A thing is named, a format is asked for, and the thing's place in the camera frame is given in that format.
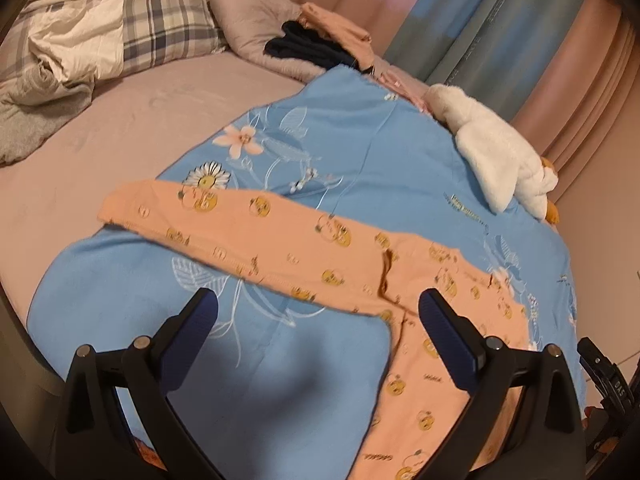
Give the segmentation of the dark navy folded garment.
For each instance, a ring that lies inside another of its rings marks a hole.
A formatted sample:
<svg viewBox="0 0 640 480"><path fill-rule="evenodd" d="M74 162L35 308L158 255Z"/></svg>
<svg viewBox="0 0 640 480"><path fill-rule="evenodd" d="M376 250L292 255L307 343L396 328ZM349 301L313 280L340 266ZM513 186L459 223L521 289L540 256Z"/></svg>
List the dark navy folded garment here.
<svg viewBox="0 0 640 480"><path fill-rule="evenodd" d="M315 66L330 70L345 65L359 70L359 64L345 48L331 39L324 39L298 21L286 21L282 24L283 35L266 42L265 54L274 58L297 58L311 62Z"/></svg>

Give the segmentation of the mauve pillow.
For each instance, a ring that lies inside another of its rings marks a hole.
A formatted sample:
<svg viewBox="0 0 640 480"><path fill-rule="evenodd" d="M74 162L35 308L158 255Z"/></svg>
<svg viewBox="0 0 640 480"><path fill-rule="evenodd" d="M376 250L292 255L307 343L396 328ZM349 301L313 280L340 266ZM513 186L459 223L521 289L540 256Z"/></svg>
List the mauve pillow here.
<svg viewBox="0 0 640 480"><path fill-rule="evenodd" d="M229 47L245 61L308 84L328 70L297 58L274 58L265 54L267 41L283 35L282 24L297 21L301 4L291 0L208 0ZM375 54L372 70L359 73L409 101L420 112L427 111L424 84L393 68Z"/></svg>

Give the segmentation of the orange cartoon print baby garment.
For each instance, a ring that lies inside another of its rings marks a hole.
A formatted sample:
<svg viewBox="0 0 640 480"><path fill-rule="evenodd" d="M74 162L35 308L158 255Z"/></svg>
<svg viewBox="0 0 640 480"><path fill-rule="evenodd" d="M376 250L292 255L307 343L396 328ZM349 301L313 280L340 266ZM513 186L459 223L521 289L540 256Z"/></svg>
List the orange cartoon print baby garment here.
<svg viewBox="0 0 640 480"><path fill-rule="evenodd" d="M266 191L160 180L122 186L104 200L99 218L274 292L387 324L390 371L356 458L356 479L414 478L468 400L419 320L421 292L437 289L482 335L529 346L526 310L503 274L414 234Z"/></svg>

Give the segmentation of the white fluffy plush toy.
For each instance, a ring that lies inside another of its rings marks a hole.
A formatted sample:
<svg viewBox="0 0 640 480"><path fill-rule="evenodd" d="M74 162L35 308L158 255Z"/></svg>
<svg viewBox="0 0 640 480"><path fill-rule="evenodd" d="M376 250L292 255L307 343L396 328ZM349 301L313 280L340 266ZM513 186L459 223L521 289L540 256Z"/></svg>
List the white fluffy plush toy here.
<svg viewBox="0 0 640 480"><path fill-rule="evenodd" d="M433 84L425 101L454 137L494 214L502 214L517 200L539 221L552 226L560 221L549 198L559 183L558 173L518 130L459 87Z"/></svg>

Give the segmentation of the plaid checked quilt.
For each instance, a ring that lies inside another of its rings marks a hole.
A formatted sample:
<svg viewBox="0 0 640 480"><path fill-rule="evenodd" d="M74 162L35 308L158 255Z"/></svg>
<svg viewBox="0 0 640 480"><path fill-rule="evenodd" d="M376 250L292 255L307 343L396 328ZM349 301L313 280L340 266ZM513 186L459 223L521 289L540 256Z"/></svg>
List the plaid checked quilt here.
<svg viewBox="0 0 640 480"><path fill-rule="evenodd" d="M120 0L122 76L182 58L219 53L227 47L206 0ZM91 9L99 0L36 0L25 6L1 46L1 81L37 63L29 36L46 18Z"/></svg>

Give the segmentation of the pink and blue curtain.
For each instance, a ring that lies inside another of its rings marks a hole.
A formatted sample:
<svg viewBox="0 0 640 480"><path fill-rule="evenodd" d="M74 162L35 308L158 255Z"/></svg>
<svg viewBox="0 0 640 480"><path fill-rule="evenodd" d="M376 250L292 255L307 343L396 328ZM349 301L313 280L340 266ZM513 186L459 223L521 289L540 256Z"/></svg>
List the pink and blue curtain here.
<svg viewBox="0 0 640 480"><path fill-rule="evenodd" d="M559 171L564 193L612 130L639 73L639 15L620 0L293 0L370 32L426 84L485 103Z"/></svg>

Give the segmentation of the blue floral blanket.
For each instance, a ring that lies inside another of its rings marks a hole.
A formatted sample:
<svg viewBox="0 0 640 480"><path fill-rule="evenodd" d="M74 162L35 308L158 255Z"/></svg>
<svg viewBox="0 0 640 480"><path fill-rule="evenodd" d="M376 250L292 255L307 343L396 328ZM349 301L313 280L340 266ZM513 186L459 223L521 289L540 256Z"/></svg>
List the blue floral blanket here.
<svg viewBox="0 0 640 480"><path fill-rule="evenodd" d="M348 68L254 108L163 173L194 188L257 190L461 252L503 274L529 346L557 344L578 392L576 299L562 238L518 202L488 208L451 134ZM60 374L82 344L126 347L201 288L218 318L170 404L229 479L356 479L390 371L373 315L297 300L118 226L65 249L40 282L29 336Z"/></svg>

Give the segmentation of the folded peach garment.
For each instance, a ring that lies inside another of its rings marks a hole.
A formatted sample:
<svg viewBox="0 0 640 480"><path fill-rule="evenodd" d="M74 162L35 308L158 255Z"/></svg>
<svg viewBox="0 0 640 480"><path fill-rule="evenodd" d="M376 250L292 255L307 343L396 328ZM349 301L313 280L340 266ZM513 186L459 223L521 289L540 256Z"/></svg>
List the folded peach garment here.
<svg viewBox="0 0 640 480"><path fill-rule="evenodd" d="M370 32L348 18L310 2L300 6L297 21L304 27L315 30L324 39L337 42L355 59L362 72L372 70L375 54Z"/></svg>

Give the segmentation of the pink bed sheet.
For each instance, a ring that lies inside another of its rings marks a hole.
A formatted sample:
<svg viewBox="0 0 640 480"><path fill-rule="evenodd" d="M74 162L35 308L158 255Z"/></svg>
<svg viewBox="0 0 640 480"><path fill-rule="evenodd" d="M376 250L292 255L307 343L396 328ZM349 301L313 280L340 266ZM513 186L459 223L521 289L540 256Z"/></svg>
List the pink bed sheet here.
<svg viewBox="0 0 640 480"><path fill-rule="evenodd" d="M21 321L62 250L99 229L102 200L157 176L252 107L299 82L226 52L114 80L41 148L1 170L1 285Z"/></svg>

